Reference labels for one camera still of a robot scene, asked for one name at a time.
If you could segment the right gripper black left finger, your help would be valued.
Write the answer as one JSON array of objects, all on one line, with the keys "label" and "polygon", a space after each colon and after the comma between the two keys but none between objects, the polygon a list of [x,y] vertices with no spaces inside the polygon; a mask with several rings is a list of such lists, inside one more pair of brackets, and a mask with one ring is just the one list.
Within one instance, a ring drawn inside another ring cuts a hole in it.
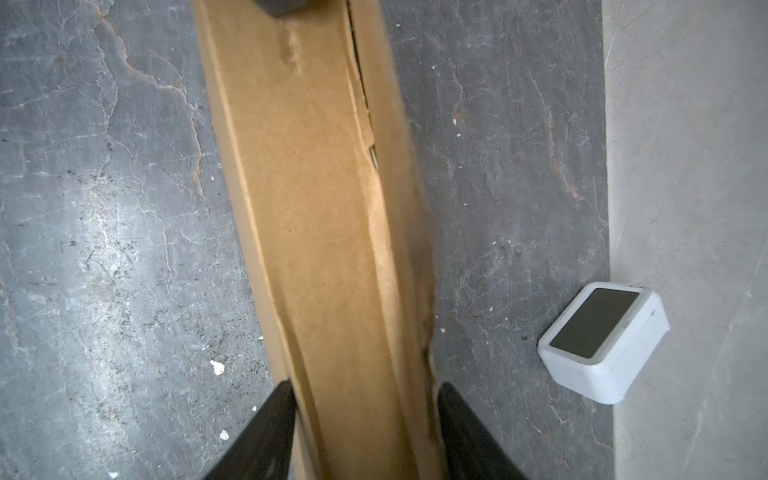
[{"label": "right gripper black left finger", "polygon": [[296,417],[292,383],[283,380],[204,479],[286,480]]}]

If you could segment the cardboard sheet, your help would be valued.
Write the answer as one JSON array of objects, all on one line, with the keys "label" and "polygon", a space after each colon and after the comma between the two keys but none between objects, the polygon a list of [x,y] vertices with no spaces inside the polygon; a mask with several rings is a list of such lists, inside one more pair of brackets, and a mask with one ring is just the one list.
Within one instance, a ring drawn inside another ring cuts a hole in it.
[{"label": "cardboard sheet", "polygon": [[198,1],[212,123],[302,479],[442,479],[435,268],[377,1]]}]

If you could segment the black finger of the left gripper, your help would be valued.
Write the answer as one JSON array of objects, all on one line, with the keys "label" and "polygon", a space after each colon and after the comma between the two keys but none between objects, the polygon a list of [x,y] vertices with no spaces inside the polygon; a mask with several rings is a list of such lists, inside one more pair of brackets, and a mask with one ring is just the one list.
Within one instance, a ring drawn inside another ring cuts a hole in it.
[{"label": "black finger of the left gripper", "polygon": [[320,3],[319,0],[254,0],[254,3],[272,18],[308,11]]}]

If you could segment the white digital clock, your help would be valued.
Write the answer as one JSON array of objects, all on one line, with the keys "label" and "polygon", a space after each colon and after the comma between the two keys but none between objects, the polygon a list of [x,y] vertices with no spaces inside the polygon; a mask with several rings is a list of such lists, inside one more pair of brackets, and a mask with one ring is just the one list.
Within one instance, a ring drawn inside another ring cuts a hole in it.
[{"label": "white digital clock", "polygon": [[553,380],[603,405],[623,401],[670,324],[658,293],[612,282],[587,284],[540,338]]}]

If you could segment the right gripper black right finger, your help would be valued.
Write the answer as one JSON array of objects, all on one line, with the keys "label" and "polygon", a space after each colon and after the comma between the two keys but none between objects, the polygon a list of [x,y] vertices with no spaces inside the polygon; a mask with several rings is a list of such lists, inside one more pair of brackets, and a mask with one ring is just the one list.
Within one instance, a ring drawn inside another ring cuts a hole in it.
[{"label": "right gripper black right finger", "polygon": [[437,406],[451,480],[525,479],[451,383],[440,386]]}]

